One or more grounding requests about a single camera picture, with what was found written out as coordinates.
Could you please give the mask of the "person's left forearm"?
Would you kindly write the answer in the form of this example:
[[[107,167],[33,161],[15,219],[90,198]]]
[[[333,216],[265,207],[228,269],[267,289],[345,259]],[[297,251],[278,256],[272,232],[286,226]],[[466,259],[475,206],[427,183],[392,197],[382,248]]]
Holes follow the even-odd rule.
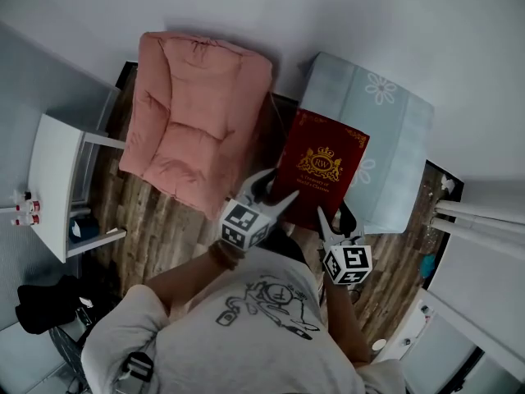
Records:
[[[151,278],[145,286],[160,300],[167,315],[173,307],[179,308],[219,278],[228,263],[213,252],[206,252],[175,268]]]

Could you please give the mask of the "black bag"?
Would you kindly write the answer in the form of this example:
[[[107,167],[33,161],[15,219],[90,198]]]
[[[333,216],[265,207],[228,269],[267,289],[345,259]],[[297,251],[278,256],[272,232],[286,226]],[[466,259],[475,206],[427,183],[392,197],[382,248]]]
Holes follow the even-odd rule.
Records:
[[[94,302],[95,292],[74,276],[62,276],[51,286],[22,285],[17,288],[20,304],[16,317],[29,334],[40,335],[51,328],[72,322],[76,310]]]

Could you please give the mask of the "white glass-door cabinet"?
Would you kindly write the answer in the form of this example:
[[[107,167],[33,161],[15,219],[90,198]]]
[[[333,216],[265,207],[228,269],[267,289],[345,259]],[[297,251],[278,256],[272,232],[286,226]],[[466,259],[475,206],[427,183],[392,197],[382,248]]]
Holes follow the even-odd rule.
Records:
[[[374,358],[387,360],[408,394],[525,394],[525,360],[424,289]]]

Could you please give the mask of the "light blue covered side table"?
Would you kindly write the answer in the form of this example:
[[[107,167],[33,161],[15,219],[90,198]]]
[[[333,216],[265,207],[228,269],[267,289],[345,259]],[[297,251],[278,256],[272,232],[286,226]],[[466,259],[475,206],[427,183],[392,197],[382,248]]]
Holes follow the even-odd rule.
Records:
[[[401,85],[319,53],[299,106],[369,136],[345,195],[367,234],[400,234],[413,211],[427,159],[434,108]]]

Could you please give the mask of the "person's right forearm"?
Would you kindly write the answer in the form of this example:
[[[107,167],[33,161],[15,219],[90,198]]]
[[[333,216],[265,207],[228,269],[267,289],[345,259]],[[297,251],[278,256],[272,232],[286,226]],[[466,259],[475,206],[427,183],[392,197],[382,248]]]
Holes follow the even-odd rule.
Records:
[[[367,340],[361,331],[349,290],[323,279],[325,289],[328,332],[355,368],[371,363]]]

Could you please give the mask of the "small teal object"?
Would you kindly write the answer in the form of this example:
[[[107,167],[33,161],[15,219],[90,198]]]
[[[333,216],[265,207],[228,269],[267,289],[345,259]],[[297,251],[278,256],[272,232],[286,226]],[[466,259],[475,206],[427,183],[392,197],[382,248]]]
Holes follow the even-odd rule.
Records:
[[[419,272],[423,279],[430,278],[436,269],[436,256],[434,254],[426,254],[422,257]]]

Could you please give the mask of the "plain white side table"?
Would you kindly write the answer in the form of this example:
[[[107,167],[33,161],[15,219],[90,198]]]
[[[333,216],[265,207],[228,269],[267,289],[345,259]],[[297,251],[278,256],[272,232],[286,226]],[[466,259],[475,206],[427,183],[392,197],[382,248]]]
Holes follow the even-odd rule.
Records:
[[[85,143],[114,149],[125,148],[121,140],[83,131],[47,114],[41,116],[28,175],[29,191],[41,202],[39,223],[32,229],[63,263],[71,257],[126,236],[126,230],[116,228],[86,241],[70,243],[72,192],[80,150]]]

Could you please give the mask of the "red book with gold crest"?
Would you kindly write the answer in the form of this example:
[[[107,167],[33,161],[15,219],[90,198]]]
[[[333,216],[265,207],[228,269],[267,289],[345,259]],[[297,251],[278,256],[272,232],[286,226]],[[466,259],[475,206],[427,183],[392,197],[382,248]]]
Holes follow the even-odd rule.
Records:
[[[332,220],[343,201],[367,148],[369,135],[339,121],[302,108],[297,110],[270,192],[280,201],[299,195],[284,218],[316,231],[317,209]]]

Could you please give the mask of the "dark teal waste bin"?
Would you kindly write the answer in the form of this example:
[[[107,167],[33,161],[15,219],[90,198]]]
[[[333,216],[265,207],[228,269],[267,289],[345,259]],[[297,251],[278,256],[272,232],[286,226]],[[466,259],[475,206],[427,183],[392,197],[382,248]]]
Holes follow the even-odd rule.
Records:
[[[69,241],[79,243],[99,235],[98,220],[94,216],[77,216],[69,221]]]

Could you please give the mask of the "white pipe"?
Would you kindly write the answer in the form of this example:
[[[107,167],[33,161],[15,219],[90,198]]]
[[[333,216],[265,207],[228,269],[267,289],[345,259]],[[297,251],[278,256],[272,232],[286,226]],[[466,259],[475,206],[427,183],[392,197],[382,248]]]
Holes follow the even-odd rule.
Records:
[[[504,208],[441,200],[436,204],[435,211],[470,222],[486,224],[490,227],[516,231],[525,229],[525,213],[517,213]]]
[[[525,233],[490,227],[478,222],[470,222],[463,219],[457,219],[454,222],[433,218],[430,221],[431,227],[444,231],[452,236],[457,236],[468,241],[477,241],[479,236],[482,238],[498,239],[517,245],[525,246]]]

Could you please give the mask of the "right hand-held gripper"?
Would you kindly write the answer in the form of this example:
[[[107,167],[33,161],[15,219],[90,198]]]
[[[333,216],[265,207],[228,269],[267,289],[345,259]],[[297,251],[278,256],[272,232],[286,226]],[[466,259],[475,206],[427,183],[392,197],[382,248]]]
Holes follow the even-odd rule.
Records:
[[[321,227],[324,256],[322,265],[331,281],[339,286],[362,283],[372,271],[372,248],[364,244],[363,221],[353,215],[343,200],[340,204],[340,232],[335,233],[320,206],[317,215]]]

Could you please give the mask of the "pink cushioned armchair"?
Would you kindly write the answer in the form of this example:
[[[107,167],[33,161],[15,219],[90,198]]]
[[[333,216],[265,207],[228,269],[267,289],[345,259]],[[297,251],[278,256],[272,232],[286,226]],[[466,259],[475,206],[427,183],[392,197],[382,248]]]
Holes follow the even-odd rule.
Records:
[[[190,34],[143,34],[120,170],[217,218],[238,188],[271,86],[272,63],[256,52]]]

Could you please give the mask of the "person's black trousers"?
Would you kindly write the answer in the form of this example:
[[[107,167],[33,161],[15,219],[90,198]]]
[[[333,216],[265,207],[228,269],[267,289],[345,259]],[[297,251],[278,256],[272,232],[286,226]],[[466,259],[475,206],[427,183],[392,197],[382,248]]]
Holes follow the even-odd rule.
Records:
[[[274,228],[258,246],[288,259],[293,259],[308,267],[304,253],[299,245],[281,228]]]

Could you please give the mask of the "person's grey printed t-shirt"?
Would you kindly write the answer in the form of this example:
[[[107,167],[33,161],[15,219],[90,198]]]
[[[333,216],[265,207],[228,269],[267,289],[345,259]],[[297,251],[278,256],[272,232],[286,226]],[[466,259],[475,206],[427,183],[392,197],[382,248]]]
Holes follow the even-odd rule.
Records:
[[[167,315],[145,286],[131,287],[81,353],[93,394],[112,394],[134,351],[153,361],[148,394],[405,394],[400,363],[355,368],[322,323],[306,265],[253,247],[211,245],[229,269]]]

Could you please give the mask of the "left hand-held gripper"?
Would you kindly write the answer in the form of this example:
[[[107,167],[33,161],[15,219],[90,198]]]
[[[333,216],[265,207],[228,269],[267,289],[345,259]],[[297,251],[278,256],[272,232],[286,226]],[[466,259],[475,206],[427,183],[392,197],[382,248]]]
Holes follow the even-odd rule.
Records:
[[[220,237],[224,242],[249,250],[268,237],[278,218],[299,195],[299,190],[295,190],[279,202],[261,202],[274,178],[275,169],[268,168],[243,182],[239,198],[231,199],[220,217]]]

